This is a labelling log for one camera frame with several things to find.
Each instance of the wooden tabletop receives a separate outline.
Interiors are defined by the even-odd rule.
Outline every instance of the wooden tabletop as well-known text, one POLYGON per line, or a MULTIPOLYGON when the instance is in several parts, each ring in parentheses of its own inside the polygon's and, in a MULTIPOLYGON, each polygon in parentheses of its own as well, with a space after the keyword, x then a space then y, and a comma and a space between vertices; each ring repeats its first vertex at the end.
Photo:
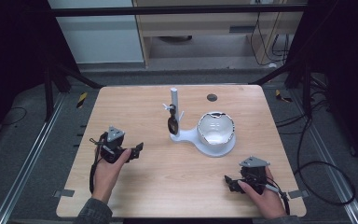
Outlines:
MULTIPOLYGON (((224 179, 241 178, 239 162, 255 156, 271 163, 282 191, 298 189, 261 87, 253 85, 104 87, 89 118, 65 189, 73 197, 60 199, 57 214, 76 217, 90 197, 89 175, 95 146, 109 125, 125 132, 123 147, 144 142, 140 158, 124 165, 108 206, 114 217, 260 217, 245 194, 230 192, 224 179), (236 145, 226 156, 211 158, 190 143, 174 143, 170 116, 162 104, 178 90, 185 111, 181 129, 194 128, 201 116, 221 111, 235 123, 236 145), (207 95, 217 95, 210 102, 207 95)), ((306 214, 301 198, 289 201, 291 214, 306 214)))

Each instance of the white wall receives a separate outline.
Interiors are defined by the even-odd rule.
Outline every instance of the white wall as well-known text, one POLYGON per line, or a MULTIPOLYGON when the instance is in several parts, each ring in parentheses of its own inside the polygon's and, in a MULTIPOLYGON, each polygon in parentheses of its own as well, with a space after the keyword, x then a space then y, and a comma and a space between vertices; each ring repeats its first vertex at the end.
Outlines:
MULTIPOLYGON (((52 8, 132 7, 131 0, 48 0, 52 8)), ((142 63, 134 16, 58 17, 77 63, 142 63)))

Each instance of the black sunglasses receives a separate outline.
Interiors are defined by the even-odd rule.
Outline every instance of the black sunglasses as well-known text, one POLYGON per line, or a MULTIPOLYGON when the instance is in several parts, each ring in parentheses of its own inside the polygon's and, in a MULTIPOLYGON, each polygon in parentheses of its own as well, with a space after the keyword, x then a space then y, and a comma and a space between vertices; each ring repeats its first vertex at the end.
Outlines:
POLYGON ((175 118, 175 114, 176 114, 176 106, 175 105, 170 105, 171 109, 170 109, 170 114, 171 117, 168 118, 168 130, 170 130, 171 134, 178 134, 179 131, 179 124, 178 121, 175 118))

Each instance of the bowl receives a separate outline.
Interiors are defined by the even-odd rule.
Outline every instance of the bowl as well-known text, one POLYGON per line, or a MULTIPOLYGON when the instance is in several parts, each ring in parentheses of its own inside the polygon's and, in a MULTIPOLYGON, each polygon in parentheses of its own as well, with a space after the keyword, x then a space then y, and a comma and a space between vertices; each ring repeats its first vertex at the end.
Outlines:
POLYGON ((223 147, 234 136, 234 121, 222 112, 209 112, 202 116, 197 125, 201 142, 212 147, 223 147))

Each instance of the white stand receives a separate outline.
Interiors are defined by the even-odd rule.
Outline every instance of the white stand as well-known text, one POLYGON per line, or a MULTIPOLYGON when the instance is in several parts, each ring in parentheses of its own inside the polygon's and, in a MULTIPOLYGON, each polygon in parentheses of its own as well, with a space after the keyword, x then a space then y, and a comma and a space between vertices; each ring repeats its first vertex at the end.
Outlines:
POLYGON ((204 155, 210 156, 210 157, 223 157, 228 154, 234 148, 236 137, 235 134, 232 136, 231 140, 228 141, 226 144, 223 144, 222 146, 213 146, 213 145, 206 145, 203 142, 201 142, 199 138, 199 133, 197 130, 197 126, 191 130, 181 130, 180 129, 180 120, 182 119, 182 116, 179 118, 179 104, 178 104, 178 98, 177 98, 177 89, 171 88, 171 96, 172 96, 172 104, 176 107, 176 113, 175 118, 178 120, 178 128, 179 131, 177 135, 171 134, 170 137, 175 143, 180 142, 187 142, 192 143, 196 148, 204 155))

